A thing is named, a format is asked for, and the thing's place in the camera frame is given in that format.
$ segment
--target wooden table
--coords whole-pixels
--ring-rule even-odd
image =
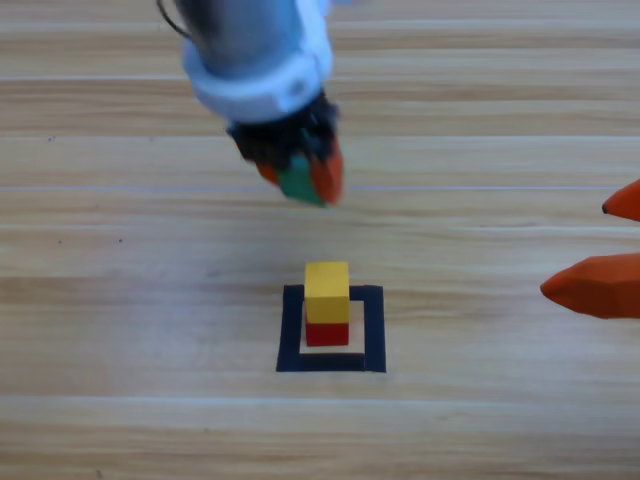
[[[246,165],[142,0],[0,1],[0,478],[640,478],[640,322],[539,286],[640,250],[637,0],[332,18],[347,191]],[[279,374],[285,284],[385,288],[387,374]]]

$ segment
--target cable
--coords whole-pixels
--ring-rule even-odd
[[[171,20],[171,17],[169,17],[167,10],[164,8],[164,1],[156,0],[156,5],[158,6],[158,10],[160,10],[160,15],[162,15],[162,18],[164,18],[165,22],[167,22],[171,28],[173,28],[177,33],[182,35],[184,38],[191,40],[191,35],[189,35],[186,31],[184,31],[182,28],[176,25],[173,22],[173,20]]]

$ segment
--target orange object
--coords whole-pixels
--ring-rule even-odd
[[[275,185],[276,187],[278,186],[278,173],[276,172],[276,169],[273,168],[271,165],[264,165],[264,164],[256,164],[256,168],[258,169],[258,173],[260,173],[260,176],[262,178],[264,178],[267,182]]]
[[[602,205],[602,211],[615,217],[640,222],[640,180],[609,197]]]
[[[333,143],[333,155],[325,165],[318,160],[311,162],[311,178],[318,196],[335,204],[342,195],[343,158],[338,139]]]
[[[598,318],[640,318],[640,253],[590,257],[541,287],[549,300]]]

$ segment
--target wooden block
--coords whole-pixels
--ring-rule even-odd
[[[348,323],[309,323],[305,317],[307,347],[343,347],[349,345]]]
[[[310,324],[349,324],[349,265],[308,263],[304,282],[305,310]]]

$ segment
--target black tape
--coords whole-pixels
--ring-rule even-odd
[[[301,354],[304,285],[284,287],[277,372],[386,373],[384,291],[375,285],[350,287],[349,298],[364,302],[364,353]]]

